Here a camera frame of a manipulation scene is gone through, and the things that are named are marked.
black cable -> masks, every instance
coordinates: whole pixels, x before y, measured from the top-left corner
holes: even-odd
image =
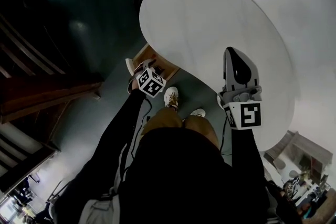
[[[221,148],[220,148],[220,152],[223,156],[231,156],[231,154],[223,154],[222,153],[222,149],[223,149],[223,145],[224,145],[224,138],[225,138],[225,127],[226,127],[226,122],[227,122],[227,118],[225,119],[225,122],[224,122],[224,126],[223,126],[223,135],[222,135],[222,144],[221,144]]]
[[[143,124],[143,119],[148,115],[148,113],[152,110],[152,104],[151,102],[147,99],[147,97],[145,98],[145,100],[148,102],[150,108],[149,110],[146,112],[146,114],[142,117],[142,120],[141,120],[141,125],[136,133],[136,136],[135,136],[135,139],[134,139],[134,143],[133,143],[133,148],[132,148],[132,151],[131,151],[131,155],[132,155],[132,158],[134,159],[134,155],[133,155],[133,152],[134,152],[134,149],[135,149],[135,144],[136,144],[136,139],[138,138],[138,135],[139,135],[139,132],[142,128],[142,124]]]

marble table surface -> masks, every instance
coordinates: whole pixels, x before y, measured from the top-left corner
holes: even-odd
[[[145,39],[161,56],[215,92],[225,84],[226,47],[244,52],[258,67],[263,88],[263,125],[254,129],[258,149],[281,140],[295,106],[292,66],[276,28],[252,0],[143,0],[139,20]]]

gray floor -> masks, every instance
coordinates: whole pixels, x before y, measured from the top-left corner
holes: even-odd
[[[49,1],[69,18],[73,43],[60,49],[77,54],[84,68],[100,72],[106,81],[99,101],[89,97],[77,100],[60,122],[54,142],[61,153],[40,168],[41,183],[32,185],[41,201],[47,199],[60,180],[71,180],[92,156],[103,131],[128,97],[129,73],[124,59],[135,56],[146,43],[133,0]],[[216,93],[184,70],[171,79],[168,86],[172,85],[180,91],[179,115],[184,118],[194,109],[204,108],[221,142],[225,114],[216,103]],[[151,101],[153,109],[149,115],[163,107],[163,94]],[[144,102],[139,121],[147,110],[148,104]],[[226,132],[223,153],[231,153],[230,131]],[[232,163],[231,156],[224,157]]]

khaki shorts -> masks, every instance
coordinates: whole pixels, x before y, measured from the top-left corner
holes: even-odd
[[[219,149],[217,135],[207,119],[189,115],[182,121],[176,111],[171,108],[163,108],[153,116],[144,126],[140,139],[149,131],[162,127],[177,127],[194,130],[208,138]]]

sneaker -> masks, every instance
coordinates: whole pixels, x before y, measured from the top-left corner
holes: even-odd
[[[196,109],[191,113],[191,115],[204,118],[205,117],[205,110],[204,109]]]
[[[166,108],[173,106],[177,110],[177,106],[179,105],[179,91],[176,87],[170,87],[166,90],[164,94],[164,105]]]

